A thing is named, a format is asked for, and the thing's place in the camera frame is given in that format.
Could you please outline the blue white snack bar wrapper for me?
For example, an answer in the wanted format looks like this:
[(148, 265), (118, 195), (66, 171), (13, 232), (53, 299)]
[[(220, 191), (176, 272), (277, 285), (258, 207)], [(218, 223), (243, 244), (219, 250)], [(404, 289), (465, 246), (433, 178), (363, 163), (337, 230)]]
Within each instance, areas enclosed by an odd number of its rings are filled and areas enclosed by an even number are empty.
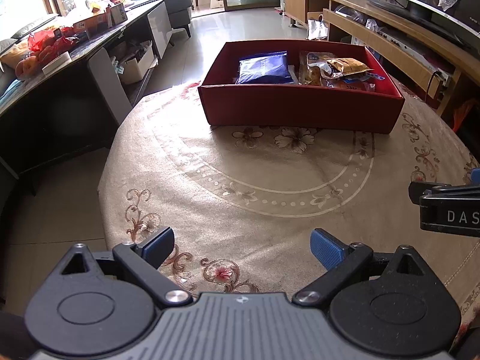
[(380, 76), (374, 72), (361, 72), (353, 75), (343, 76), (341, 80), (346, 84), (352, 84), (356, 82), (366, 82), (369, 80), (385, 80), (384, 76)]

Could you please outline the gold foil snack packet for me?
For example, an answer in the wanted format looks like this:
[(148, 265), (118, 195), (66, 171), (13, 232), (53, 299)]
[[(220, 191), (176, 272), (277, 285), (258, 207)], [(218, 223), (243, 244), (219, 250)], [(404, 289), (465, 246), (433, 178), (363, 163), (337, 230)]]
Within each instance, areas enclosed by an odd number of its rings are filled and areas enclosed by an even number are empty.
[(323, 76), (329, 79), (338, 79), (372, 71), (365, 63), (355, 58), (329, 58), (326, 63), (329, 68), (324, 70)]

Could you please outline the blue wafer biscuit packet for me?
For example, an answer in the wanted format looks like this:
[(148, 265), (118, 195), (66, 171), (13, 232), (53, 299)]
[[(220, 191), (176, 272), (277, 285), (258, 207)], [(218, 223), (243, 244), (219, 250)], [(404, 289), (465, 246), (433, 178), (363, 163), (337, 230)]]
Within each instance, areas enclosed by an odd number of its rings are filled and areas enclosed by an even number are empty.
[(247, 56), (239, 60), (238, 85), (293, 84), (289, 72), (287, 51), (275, 51)]

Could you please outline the yellow waffle snack bag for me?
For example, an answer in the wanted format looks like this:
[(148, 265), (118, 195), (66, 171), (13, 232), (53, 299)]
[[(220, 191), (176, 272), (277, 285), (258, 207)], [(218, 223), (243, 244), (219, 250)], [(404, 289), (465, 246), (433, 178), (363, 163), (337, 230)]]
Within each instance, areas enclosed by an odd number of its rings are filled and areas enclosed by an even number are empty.
[(326, 72), (331, 73), (331, 68), (327, 63), (328, 59), (335, 55), (329, 52), (301, 51), (299, 53), (298, 81), (305, 86), (322, 86), (321, 71), (324, 68)]

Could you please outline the orange plastic bag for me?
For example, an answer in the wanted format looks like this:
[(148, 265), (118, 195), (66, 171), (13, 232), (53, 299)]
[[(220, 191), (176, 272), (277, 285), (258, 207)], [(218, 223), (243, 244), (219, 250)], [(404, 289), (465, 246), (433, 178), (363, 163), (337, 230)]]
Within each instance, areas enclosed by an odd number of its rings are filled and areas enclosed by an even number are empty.
[(477, 100), (471, 99), (471, 100), (468, 100), (467, 102), (464, 102), (461, 106), (459, 106), (454, 110), (453, 128), (452, 128), (454, 133), (457, 133), (459, 131), (466, 116), (468, 115), (468, 113), (470, 113), (472, 108), (475, 107), (477, 104), (478, 104)]

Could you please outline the wooden TV cabinet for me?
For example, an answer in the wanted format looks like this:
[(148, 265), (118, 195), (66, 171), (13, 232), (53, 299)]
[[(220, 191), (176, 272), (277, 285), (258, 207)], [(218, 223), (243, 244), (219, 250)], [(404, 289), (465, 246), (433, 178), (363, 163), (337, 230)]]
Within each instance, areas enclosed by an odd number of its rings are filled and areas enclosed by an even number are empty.
[[(338, 41), (346, 33), (373, 48), (413, 80), (424, 94), (439, 102), (437, 113), (446, 118), (461, 104), (479, 99), (479, 60), (450, 41), (401, 16), (374, 7), (367, 0), (284, 0), (285, 16), (290, 22), (306, 27), (309, 18), (323, 18), (329, 28), (328, 41)], [(408, 38), (443, 57), (454, 67), (451, 78), (444, 84), (434, 73), (407, 50), (362, 24), (341, 16), (335, 8), (344, 5), (357, 10), (378, 24), (387, 24)]]

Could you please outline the dark long side table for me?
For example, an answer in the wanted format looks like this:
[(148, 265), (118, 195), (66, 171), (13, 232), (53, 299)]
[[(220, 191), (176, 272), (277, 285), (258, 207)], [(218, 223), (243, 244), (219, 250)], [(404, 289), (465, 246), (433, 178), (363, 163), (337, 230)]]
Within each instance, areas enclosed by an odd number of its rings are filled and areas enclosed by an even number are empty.
[(133, 109), (109, 50), (155, 41), (166, 32), (164, 1), (129, 11), (126, 22), (86, 42), (50, 76), (39, 73), (1, 101), (1, 165), (16, 178), (71, 155), (111, 144)]

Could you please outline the red cardboard box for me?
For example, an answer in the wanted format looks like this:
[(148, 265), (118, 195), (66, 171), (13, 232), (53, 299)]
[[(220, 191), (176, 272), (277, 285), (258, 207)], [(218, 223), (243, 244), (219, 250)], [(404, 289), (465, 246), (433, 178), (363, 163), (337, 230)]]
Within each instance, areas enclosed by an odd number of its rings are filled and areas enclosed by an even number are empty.
[[(299, 66), (303, 51), (329, 52), (365, 63), (381, 78), (373, 92), (294, 84), (236, 84), (239, 61), (260, 53), (284, 51)], [(199, 98), (212, 126), (326, 128), (388, 134), (404, 106), (382, 65), (364, 46), (330, 41), (269, 39), (224, 44), (199, 86)]]

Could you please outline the white storage box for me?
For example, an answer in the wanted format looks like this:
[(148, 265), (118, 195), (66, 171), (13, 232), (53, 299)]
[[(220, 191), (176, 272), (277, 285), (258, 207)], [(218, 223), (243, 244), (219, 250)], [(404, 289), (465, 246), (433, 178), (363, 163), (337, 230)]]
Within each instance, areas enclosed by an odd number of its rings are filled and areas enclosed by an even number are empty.
[(124, 70), (120, 74), (120, 82), (125, 86), (129, 86), (141, 81), (147, 71), (156, 66), (156, 63), (157, 58), (154, 55), (152, 46), (146, 47), (145, 53), (139, 60), (137, 60), (137, 57), (132, 57), (122, 63)]

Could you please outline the white plastic bag on floor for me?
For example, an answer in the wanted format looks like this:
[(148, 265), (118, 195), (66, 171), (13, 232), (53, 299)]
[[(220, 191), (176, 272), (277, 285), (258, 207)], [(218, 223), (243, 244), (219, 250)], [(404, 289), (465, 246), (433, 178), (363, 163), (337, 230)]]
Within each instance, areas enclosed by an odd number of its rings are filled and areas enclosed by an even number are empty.
[(323, 41), (329, 36), (328, 24), (324, 22), (323, 15), (307, 21), (307, 39), (309, 41)]

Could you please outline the red plastic bag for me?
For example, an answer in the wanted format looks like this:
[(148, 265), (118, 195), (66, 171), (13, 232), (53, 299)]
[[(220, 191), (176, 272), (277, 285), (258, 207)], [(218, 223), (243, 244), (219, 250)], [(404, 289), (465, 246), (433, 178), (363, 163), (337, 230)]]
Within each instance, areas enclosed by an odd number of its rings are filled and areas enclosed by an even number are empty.
[(39, 64), (45, 65), (72, 50), (79, 42), (72, 27), (48, 28), (28, 36), (28, 49)]

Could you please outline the grey sofa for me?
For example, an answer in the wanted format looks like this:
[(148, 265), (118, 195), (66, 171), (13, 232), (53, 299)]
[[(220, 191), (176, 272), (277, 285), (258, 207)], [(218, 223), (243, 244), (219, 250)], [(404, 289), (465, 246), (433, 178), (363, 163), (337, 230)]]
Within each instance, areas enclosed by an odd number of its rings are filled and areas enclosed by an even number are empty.
[(191, 37), (192, 0), (164, 0), (170, 24), (173, 29), (184, 29)]

